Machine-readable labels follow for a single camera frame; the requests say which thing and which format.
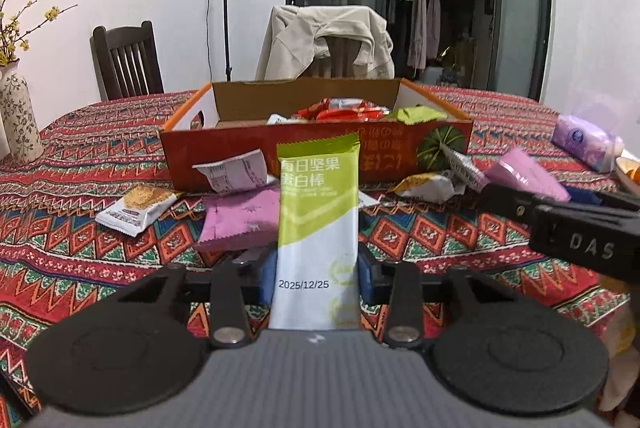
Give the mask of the red orange snack bag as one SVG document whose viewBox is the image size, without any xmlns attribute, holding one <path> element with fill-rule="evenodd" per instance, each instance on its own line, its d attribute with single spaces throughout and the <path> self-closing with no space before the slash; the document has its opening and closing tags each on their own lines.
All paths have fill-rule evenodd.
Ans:
<svg viewBox="0 0 640 428">
<path fill-rule="evenodd" d="M 327 98 L 311 106 L 298 110 L 292 118 L 307 122 L 340 122 L 353 120 L 367 122 L 378 120 L 390 114 L 386 106 L 357 98 Z"/>
</svg>

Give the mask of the floral ceramic vase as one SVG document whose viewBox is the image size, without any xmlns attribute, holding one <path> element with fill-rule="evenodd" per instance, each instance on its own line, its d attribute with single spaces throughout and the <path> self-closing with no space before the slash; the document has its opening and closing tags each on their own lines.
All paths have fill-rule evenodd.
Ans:
<svg viewBox="0 0 640 428">
<path fill-rule="evenodd" d="M 1 120 L 14 162 L 25 165 L 43 154 L 32 99 L 26 78 L 18 71 L 19 60 L 1 69 Z"/>
</svg>

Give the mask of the beige jacket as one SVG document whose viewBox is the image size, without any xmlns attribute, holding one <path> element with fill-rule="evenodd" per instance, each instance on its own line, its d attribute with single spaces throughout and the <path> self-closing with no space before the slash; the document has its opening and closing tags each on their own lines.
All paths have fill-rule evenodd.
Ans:
<svg viewBox="0 0 640 428">
<path fill-rule="evenodd" d="M 274 6 L 266 29 L 255 79 L 295 79 L 317 55 L 326 55 L 326 38 L 361 42 L 355 78 L 392 79 L 393 41 L 387 22 L 368 6 Z"/>
</svg>

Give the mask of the bowl with orange fruit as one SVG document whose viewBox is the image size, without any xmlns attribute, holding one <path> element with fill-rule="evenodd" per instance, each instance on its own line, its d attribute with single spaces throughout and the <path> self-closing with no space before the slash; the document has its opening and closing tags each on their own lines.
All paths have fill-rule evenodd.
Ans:
<svg viewBox="0 0 640 428">
<path fill-rule="evenodd" d="M 639 184 L 640 162 L 627 157 L 617 157 L 615 161 L 615 172 L 623 188 L 634 195 L 640 196 Z"/>
</svg>

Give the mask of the white yellow cracker packet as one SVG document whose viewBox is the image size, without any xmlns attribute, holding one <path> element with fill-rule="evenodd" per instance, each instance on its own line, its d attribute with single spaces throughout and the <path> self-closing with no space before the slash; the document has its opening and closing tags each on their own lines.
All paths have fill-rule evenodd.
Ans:
<svg viewBox="0 0 640 428">
<path fill-rule="evenodd" d="M 168 210 L 180 193 L 148 184 L 137 185 L 96 215 L 96 223 L 136 237 Z"/>
<path fill-rule="evenodd" d="M 465 184 L 450 170 L 414 174 L 392 187 L 392 192 L 403 198 L 442 204 L 454 196 L 463 195 Z"/>
</svg>

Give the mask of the green snack packet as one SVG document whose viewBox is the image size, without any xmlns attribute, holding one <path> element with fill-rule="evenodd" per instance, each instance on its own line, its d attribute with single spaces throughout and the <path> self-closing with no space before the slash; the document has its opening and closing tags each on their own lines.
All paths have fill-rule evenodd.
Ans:
<svg viewBox="0 0 640 428">
<path fill-rule="evenodd" d="M 401 122 L 404 125 L 412 126 L 424 124 L 424 122 L 434 122 L 434 120 L 446 120 L 448 115 L 442 110 L 436 108 L 417 105 L 399 107 L 392 110 L 390 114 L 384 117 L 386 122 Z"/>
</svg>

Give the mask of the dark wooden chair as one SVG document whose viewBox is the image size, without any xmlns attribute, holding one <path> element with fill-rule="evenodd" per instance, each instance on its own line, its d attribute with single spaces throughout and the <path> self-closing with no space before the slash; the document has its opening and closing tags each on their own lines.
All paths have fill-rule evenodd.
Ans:
<svg viewBox="0 0 640 428">
<path fill-rule="evenodd" d="M 151 21 L 111 29 L 98 26 L 91 42 L 109 101 L 164 92 Z"/>
</svg>

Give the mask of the purple tissue pack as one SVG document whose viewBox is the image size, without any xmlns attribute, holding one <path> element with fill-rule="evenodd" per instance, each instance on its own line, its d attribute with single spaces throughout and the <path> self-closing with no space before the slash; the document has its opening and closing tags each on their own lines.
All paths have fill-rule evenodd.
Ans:
<svg viewBox="0 0 640 428">
<path fill-rule="evenodd" d="M 558 116 L 551 142 L 598 174 L 609 174 L 614 169 L 625 146 L 620 136 L 573 115 Z"/>
</svg>

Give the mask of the chair with beige jacket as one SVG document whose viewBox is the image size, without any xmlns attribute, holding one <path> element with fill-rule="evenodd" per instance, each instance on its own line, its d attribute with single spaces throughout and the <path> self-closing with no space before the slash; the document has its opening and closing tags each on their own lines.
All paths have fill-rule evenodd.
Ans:
<svg viewBox="0 0 640 428">
<path fill-rule="evenodd" d="M 355 60 L 359 54 L 361 42 L 347 38 L 326 38 L 328 53 L 317 55 L 303 77 L 316 78 L 354 78 Z"/>
</svg>

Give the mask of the green white protein bar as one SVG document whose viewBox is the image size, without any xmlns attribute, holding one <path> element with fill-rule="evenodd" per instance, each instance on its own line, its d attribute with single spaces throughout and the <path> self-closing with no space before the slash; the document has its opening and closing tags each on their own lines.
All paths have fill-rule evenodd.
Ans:
<svg viewBox="0 0 640 428">
<path fill-rule="evenodd" d="M 356 330 L 359 136 L 280 144 L 272 330 Z"/>
</svg>

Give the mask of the pink snack packet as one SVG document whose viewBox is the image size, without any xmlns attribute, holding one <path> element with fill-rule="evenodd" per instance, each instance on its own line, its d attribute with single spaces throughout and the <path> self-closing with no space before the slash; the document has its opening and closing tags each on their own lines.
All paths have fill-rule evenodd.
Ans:
<svg viewBox="0 0 640 428">
<path fill-rule="evenodd" d="M 486 178 L 507 188 L 539 194 L 569 202 L 570 194 L 564 186 L 533 157 L 520 148 L 511 148 L 485 171 Z"/>
<path fill-rule="evenodd" d="M 267 246 L 278 239 L 280 188 L 204 198 L 206 216 L 195 248 L 199 252 L 236 252 Z"/>
</svg>

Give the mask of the yellow flower branches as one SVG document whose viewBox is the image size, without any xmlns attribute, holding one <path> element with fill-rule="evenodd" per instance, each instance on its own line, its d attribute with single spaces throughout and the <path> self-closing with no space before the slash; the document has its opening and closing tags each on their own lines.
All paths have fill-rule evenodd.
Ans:
<svg viewBox="0 0 640 428">
<path fill-rule="evenodd" d="M 39 22 L 32 26 L 22 27 L 21 18 L 38 3 L 38 0 L 27 0 L 18 9 L 12 10 L 8 3 L 10 0 L 1 0 L 0 4 L 0 29 L 1 29 L 1 66 L 6 67 L 17 62 L 20 52 L 26 52 L 30 48 L 29 37 L 44 25 L 55 22 L 62 14 L 77 8 L 77 4 L 71 6 L 50 6 L 41 15 Z"/>
</svg>

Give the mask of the patterned red tablecloth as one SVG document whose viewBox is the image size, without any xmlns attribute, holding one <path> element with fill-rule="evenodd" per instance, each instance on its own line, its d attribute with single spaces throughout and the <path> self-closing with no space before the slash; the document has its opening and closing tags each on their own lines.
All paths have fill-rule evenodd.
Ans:
<svg viewBox="0 0 640 428">
<path fill-rule="evenodd" d="M 50 325 L 92 306 L 164 264 L 191 269 L 221 260 L 199 252 L 205 212 L 197 195 L 176 194 L 160 126 L 183 92 L 140 96 L 75 110 L 42 132 L 40 159 L 1 165 L 1 367 L 26 399 L 34 393 L 25 353 Z M 413 258 L 442 272 L 461 261 L 569 318 L 603 330 L 624 304 L 593 273 L 530 252 L 524 229 L 476 214 L 469 202 L 450 211 L 389 197 L 366 213 L 362 238 L 375 255 Z M 459 408 L 437 414 L 423 388 L 359 384 L 345 408 L 306 399 L 293 414 L 291 393 L 207 390 L 166 419 L 169 427 L 483 427 Z"/>
</svg>

